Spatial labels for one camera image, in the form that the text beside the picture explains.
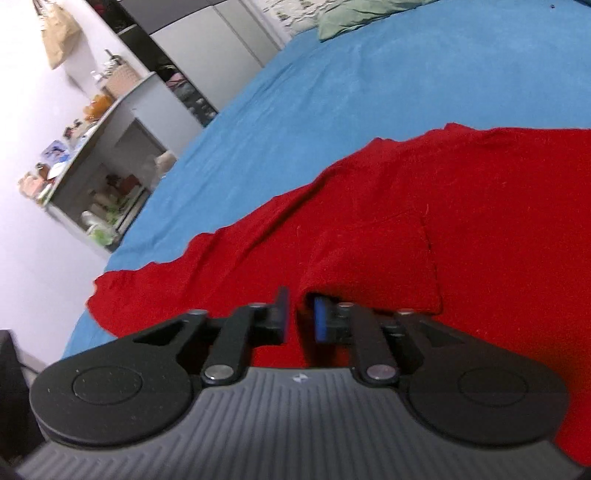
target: green pillow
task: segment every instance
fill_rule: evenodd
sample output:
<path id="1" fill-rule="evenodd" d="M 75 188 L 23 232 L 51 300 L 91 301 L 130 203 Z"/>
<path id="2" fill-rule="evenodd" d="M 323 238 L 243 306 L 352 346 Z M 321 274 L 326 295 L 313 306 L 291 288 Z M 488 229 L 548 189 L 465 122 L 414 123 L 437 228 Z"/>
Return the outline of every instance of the green pillow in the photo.
<path id="1" fill-rule="evenodd" d="M 382 17 L 435 1 L 437 0 L 343 0 L 320 14 L 318 37 L 321 41 L 328 40 Z"/>

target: gray ribbed base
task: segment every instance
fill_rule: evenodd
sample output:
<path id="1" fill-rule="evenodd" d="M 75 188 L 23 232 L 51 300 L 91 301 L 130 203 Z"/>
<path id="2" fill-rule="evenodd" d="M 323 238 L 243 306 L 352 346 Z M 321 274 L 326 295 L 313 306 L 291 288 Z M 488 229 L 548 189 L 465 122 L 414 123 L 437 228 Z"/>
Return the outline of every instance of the gray ribbed base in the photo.
<path id="1" fill-rule="evenodd" d="M 139 445 L 82 451 L 48 443 L 28 480 L 573 480 L 550 442 L 510 450 L 456 445 L 418 424 L 395 392 L 348 369 L 251 368 L 205 389 L 176 427 Z"/>

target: red towel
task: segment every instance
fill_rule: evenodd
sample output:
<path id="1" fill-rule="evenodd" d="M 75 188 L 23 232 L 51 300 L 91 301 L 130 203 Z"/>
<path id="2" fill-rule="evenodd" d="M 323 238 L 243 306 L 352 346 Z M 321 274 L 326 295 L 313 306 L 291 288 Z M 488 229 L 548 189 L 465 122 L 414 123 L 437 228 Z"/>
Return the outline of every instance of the red towel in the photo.
<path id="1" fill-rule="evenodd" d="M 227 315 L 271 301 L 280 285 L 304 313 L 310 291 L 440 313 L 562 375 L 571 406 L 558 444 L 590 464 L 590 158 L 584 130 L 448 125 L 407 142 L 376 139 L 195 237 L 173 262 L 106 273 L 89 309 L 118 336 L 191 308 Z M 259 348 L 255 364 L 317 363 L 305 318 L 286 345 Z"/>

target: wicker basket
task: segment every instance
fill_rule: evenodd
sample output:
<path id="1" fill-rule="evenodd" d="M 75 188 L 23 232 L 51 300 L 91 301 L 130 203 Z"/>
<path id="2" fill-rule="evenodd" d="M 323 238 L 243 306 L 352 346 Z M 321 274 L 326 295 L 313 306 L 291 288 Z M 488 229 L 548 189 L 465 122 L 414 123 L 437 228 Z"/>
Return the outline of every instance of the wicker basket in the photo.
<path id="1" fill-rule="evenodd" d="M 117 99 L 129 92 L 140 80 L 138 73 L 124 63 L 113 71 L 105 82 L 105 88 Z"/>

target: blue bed sheet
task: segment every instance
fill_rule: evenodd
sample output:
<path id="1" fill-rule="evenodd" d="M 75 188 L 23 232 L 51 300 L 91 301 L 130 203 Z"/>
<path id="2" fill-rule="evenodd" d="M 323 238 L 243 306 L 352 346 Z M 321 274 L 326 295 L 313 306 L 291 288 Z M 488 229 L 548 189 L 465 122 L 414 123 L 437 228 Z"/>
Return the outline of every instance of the blue bed sheet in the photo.
<path id="1" fill-rule="evenodd" d="M 440 0 L 326 43 L 298 35 L 179 159 L 107 270 L 173 260 L 375 137 L 591 127 L 590 24 L 574 0 Z M 65 355 L 112 338 L 85 312 Z"/>

